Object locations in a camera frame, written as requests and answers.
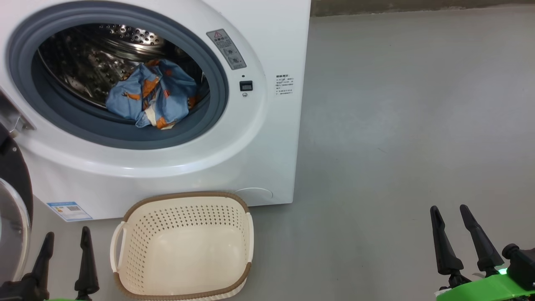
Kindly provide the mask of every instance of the plastic laundry basket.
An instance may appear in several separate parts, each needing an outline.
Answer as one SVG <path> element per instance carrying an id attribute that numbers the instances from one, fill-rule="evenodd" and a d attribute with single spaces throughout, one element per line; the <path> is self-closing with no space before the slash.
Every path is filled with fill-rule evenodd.
<path id="1" fill-rule="evenodd" d="M 245 285 L 253 245 L 253 220 L 237 195 L 178 193 L 134 205 L 113 233 L 110 261 L 129 298 L 219 300 Z"/>

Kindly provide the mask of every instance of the gray floor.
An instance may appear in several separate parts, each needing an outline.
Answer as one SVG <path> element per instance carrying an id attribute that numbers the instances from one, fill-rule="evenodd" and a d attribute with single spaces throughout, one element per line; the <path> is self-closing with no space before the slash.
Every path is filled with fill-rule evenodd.
<path id="1" fill-rule="evenodd" d="M 295 201 L 252 209 L 253 269 L 233 300 L 432 300 L 447 283 L 436 272 L 432 205 L 472 279 L 460 204 L 500 251 L 534 247 L 534 13 L 313 19 Z M 66 224 L 36 204 L 30 262 L 54 231 L 51 297 L 75 296 L 86 224 L 101 285 L 94 299 L 124 299 L 108 260 L 117 223 Z"/>

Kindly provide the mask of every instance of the white sticker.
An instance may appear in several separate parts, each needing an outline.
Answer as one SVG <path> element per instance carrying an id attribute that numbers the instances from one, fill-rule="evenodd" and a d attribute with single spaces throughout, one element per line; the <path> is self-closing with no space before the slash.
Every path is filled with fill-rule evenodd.
<path id="1" fill-rule="evenodd" d="M 57 215 L 67 222 L 92 220 L 78 204 L 75 202 L 47 203 Z"/>
<path id="2" fill-rule="evenodd" d="M 275 78 L 275 96 L 294 93 L 294 78 L 288 74 L 277 75 Z"/>
<path id="3" fill-rule="evenodd" d="M 443 289 L 435 292 L 435 298 L 444 294 L 445 292 L 451 291 L 452 289 Z"/>
<path id="4" fill-rule="evenodd" d="M 243 61 L 241 53 L 224 29 L 207 32 L 206 35 L 212 40 L 216 47 L 219 48 L 219 51 L 221 51 L 221 54 L 223 54 L 232 70 L 247 67 L 247 64 Z"/>

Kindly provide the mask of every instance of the front-loading washing machine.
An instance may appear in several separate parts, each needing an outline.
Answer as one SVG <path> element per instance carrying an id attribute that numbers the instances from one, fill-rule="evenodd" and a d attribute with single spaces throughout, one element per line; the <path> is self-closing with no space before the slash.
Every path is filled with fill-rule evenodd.
<path id="1" fill-rule="evenodd" d="M 33 194 L 65 220 L 120 217 L 141 199 L 185 191 L 292 202 L 309 0 L 0 8 L 0 122 L 17 136 Z M 198 87 L 167 130 L 105 106 L 122 74 L 154 58 L 176 62 Z"/>

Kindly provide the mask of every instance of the laundry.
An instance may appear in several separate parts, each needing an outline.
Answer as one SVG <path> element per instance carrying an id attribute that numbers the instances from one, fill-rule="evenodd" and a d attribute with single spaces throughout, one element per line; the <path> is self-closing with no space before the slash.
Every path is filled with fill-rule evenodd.
<path id="1" fill-rule="evenodd" d="M 135 120 L 137 127 L 172 128 L 196 102 L 197 84 L 181 67 L 167 59 L 138 65 L 124 76 L 106 98 L 106 108 Z"/>

